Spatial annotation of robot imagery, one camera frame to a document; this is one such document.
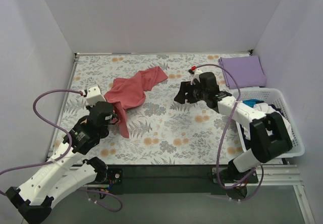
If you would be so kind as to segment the red t shirt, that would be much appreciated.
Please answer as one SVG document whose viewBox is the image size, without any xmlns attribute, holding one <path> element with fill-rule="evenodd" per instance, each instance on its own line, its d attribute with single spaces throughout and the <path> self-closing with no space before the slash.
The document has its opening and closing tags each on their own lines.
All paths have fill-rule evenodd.
<svg viewBox="0 0 323 224">
<path fill-rule="evenodd" d="M 104 95 L 111 103 L 119 117 L 119 131 L 121 136 L 129 138 L 126 110 L 141 106 L 146 99 L 146 91 L 151 91 L 158 83 L 166 80 L 168 76 L 159 67 L 138 71 L 131 78 L 116 78 L 112 88 Z"/>
</svg>

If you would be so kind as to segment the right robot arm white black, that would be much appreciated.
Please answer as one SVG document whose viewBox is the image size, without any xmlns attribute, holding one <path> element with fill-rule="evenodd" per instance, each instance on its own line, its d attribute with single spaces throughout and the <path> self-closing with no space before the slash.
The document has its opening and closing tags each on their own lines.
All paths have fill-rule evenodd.
<svg viewBox="0 0 323 224">
<path fill-rule="evenodd" d="M 238 101 L 232 94 L 221 91 L 214 73 L 189 70 L 191 81 L 180 84 L 174 100 L 180 104 L 204 101 L 219 114 L 230 117 L 249 132 L 250 149 L 229 161 L 219 175 L 240 182 L 252 168 L 266 163 L 293 147 L 283 117 L 279 112 L 264 113 Z"/>
</svg>

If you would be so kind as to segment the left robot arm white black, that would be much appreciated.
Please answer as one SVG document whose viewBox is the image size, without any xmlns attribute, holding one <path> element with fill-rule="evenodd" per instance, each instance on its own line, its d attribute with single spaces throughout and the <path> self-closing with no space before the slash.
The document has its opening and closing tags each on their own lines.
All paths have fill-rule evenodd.
<svg viewBox="0 0 323 224">
<path fill-rule="evenodd" d="M 42 223 L 52 209 L 69 194 L 88 183 L 107 180 L 108 166 L 98 157 L 85 155 L 109 134 L 109 125 L 118 117 L 108 102 L 88 107 L 62 143 L 32 177 L 19 187 L 10 187 L 6 196 L 28 223 Z"/>
</svg>

